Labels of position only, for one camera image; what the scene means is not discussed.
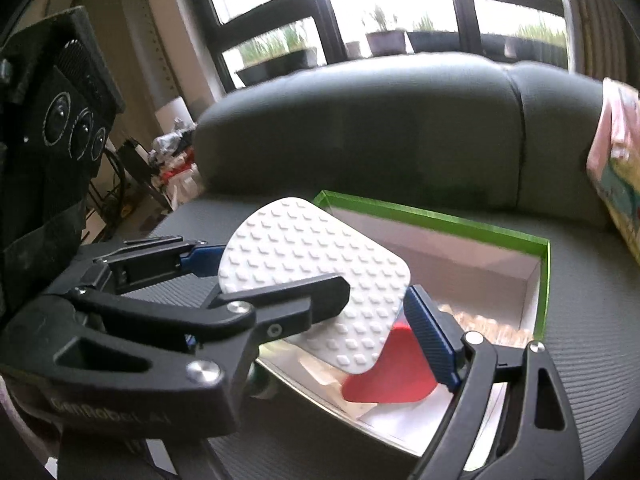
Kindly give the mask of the transparent pink hair claw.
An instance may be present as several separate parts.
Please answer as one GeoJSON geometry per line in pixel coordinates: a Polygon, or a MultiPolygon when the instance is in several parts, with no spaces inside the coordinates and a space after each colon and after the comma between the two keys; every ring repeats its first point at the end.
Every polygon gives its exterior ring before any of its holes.
{"type": "Polygon", "coordinates": [[[494,318],[485,318],[463,311],[454,312],[449,304],[441,304],[438,310],[451,314],[465,332],[479,332],[489,342],[498,346],[524,348],[534,339],[533,333],[526,328],[520,330],[509,324],[498,323],[494,318]]]}

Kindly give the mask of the red plastic scoop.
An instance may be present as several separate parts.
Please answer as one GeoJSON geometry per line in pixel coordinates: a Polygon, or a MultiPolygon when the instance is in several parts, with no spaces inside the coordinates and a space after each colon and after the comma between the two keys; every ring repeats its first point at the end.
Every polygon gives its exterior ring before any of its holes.
{"type": "Polygon", "coordinates": [[[375,364],[349,375],[342,385],[345,401],[403,404],[425,399],[438,386],[420,344],[407,321],[396,322],[375,364]]]}

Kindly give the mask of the small green-label white bottle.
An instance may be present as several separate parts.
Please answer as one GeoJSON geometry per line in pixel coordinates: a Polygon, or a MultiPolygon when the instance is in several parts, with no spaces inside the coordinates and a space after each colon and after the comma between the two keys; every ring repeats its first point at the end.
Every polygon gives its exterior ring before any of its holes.
{"type": "Polygon", "coordinates": [[[257,362],[250,366],[247,374],[245,393],[258,400],[270,400],[279,391],[277,378],[257,362]]]}

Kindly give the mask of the clutter pile beside sofa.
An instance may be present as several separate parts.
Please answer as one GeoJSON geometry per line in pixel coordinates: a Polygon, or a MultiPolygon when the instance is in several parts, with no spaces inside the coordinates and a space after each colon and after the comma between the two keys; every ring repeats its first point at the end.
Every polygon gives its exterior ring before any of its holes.
{"type": "Polygon", "coordinates": [[[133,138],[116,155],[126,173],[163,208],[174,211],[202,192],[195,162],[193,137],[196,122],[178,96],[155,112],[162,134],[147,150],[133,138]]]}

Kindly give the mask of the green cardboard box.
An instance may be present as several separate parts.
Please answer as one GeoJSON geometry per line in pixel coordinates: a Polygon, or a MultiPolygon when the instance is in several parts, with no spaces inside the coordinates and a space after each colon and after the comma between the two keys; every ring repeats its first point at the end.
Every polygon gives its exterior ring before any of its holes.
{"type": "Polygon", "coordinates": [[[323,191],[316,206],[401,258],[405,299],[376,300],[362,264],[360,294],[307,342],[277,341],[262,365],[367,436],[422,454],[461,387],[464,338],[523,348],[546,329],[550,244],[450,214],[323,191]]]}

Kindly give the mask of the black planter pots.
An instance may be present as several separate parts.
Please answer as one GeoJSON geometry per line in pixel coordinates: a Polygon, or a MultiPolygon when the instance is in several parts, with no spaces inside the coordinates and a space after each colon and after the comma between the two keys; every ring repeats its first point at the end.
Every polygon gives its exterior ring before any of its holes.
{"type": "MultiPolygon", "coordinates": [[[[440,30],[391,30],[370,32],[366,36],[371,56],[407,53],[459,52],[460,39],[456,32],[440,30]]],[[[567,68],[568,54],[564,34],[547,39],[531,36],[480,35],[482,55],[500,63],[520,61],[541,62],[567,68]]],[[[290,27],[280,34],[253,38],[236,48],[240,66],[230,72],[241,87],[274,78],[288,76],[299,70],[311,70],[322,64],[317,46],[310,46],[300,32],[290,27]]]]}

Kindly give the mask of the colourful folded cloth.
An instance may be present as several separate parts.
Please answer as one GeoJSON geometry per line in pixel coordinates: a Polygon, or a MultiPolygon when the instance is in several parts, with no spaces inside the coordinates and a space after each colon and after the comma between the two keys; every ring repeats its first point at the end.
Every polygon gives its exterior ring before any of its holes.
{"type": "Polygon", "coordinates": [[[601,113],[586,169],[636,261],[639,261],[639,141],[639,91],[604,78],[601,113]]]}

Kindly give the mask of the striped curtain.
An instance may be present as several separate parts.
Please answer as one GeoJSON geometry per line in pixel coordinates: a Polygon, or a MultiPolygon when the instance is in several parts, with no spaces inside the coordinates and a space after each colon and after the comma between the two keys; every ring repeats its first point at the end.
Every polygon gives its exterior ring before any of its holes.
{"type": "Polygon", "coordinates": [[[626,81],[625,20],[613,0],[563,0],[570,71],[626,81]]]}

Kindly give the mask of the black window frame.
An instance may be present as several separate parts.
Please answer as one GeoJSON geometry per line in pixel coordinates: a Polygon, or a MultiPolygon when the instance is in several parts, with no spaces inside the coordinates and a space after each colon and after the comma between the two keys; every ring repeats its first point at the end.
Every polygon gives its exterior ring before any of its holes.
{"type": "Polygon", "coordinates": [[[191,0],[222,86],[233,91],[236,48],[290,27],[317,46],[322,65],[370,58],[366,36],[391,30],[459,35],[459,52],[482,55],[480,35],[547,39],[568,33],[563,0],[191,0]]]}

